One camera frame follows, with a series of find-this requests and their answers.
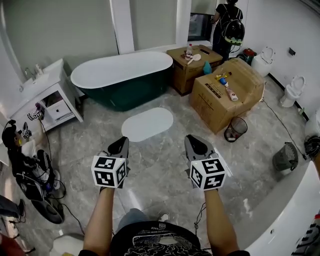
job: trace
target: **cardboard box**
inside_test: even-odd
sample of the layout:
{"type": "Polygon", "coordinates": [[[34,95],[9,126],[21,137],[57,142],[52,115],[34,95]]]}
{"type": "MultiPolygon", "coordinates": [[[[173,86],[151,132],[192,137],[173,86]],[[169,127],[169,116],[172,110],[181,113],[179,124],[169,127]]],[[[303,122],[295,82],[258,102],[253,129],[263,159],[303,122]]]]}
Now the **cardboard box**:
{"type": "Polygon", "coordinates": [[[240,58],[233,58],[212,74],[195,79],[190,104],[216,134],[233,117],[243,115],[259,102],[264,88],[264,79],[251,66],[240,58]],[[226,81],[237,95],[237,101],[231,101],[226,88],[216,79],[216,75],[228,72],[232,75],[226,81]]]}
{"type": "Polygon", "coordinates": [[[187,47],[168,50],[166,53],[173,58],[173,84],[172,86],[176,88],[181,95],[186,95],[191,93],[192,87],[195,82],[195,78],[204,75],[204,65],[208,61],[211,67],[214,69],[219,66],[222,60],[222,56],[212,51],[204,45],[192,46],[192,55],[200,54],[201,60],[193,61],[189,65],[188,60],[185,59],[185,53],[187,47]],[[199,51],[205,50],[209,55],[199,51]]]}

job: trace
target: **plastic bag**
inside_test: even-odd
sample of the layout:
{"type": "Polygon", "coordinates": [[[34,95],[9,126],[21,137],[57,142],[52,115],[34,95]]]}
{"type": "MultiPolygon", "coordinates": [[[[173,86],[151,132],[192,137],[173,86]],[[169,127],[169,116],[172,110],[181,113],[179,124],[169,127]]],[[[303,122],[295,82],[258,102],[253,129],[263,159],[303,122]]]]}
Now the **plastic bag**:
{"type": "Polygon", "coordinates": [[[205,75],[208,75],[208,74],[211,74],[211,73],[212,73],[212,68],[211,68],[211,66],[210,66],[209,61],[206,61],[206,62],[204,63],[203,72],[204,72],[205,75]]]}

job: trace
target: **bathtub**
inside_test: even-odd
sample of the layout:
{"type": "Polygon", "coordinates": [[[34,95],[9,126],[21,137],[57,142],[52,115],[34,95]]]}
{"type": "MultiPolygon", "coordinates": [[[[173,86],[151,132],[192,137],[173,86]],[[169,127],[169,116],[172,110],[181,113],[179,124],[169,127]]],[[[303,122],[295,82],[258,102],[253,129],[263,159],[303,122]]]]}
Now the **bathtub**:
{"type": "Polygon", "coordinates": [[[71,81],[96,102],[127,111],[166,91],[172,64],[169,55],[157,51],[98,58],[76,67],[71,81]]]}

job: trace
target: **trash can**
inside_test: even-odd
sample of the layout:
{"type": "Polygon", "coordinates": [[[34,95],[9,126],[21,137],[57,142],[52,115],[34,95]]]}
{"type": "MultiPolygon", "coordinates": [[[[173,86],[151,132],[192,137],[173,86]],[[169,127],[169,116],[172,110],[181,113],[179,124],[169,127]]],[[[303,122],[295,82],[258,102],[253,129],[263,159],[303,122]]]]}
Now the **trash can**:
{"type": "Polygon", "coordinates": [[[248,130],[248,126],[245,120],[240,117],[234,117],[231,119],[231,122],[228,128],[224,132],[224,138],[228,142],[235,142],[248,130]]]}
{"type": "Polygon", "coordinates": [[[298,161],[298,151],[292,143],[286,143],[272,159],[274,168],[279,172],[288,169],[292,171],[298,166],[298,161]]]}

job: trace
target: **black t-shirt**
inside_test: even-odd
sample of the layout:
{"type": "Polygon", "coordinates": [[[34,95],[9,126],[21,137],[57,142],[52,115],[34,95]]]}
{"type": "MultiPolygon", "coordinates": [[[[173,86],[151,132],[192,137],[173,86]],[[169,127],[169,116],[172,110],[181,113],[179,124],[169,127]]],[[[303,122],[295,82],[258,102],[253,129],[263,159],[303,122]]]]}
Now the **black t-shirt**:
{"type": "MultiPolygon", "coordinates": [[[[211,256],[201,250],[199,239],[189,230],[166,222],[146,221],[123,227],[112,238],[111,256],[211,256]]],[[[79,256],[97,256],[82,250],[79,256]]],[[[235,251],[229,256],[250,256],[246,251],[235,251]]]]}
{"type": "Polygon", "coordinates": [[[242,11],[233,4],[219,4],[216,11],[220,14],[216,23],[219,29],[224,29],[231,20],[238,19],[241,21],[244,18],[242,11]]]}

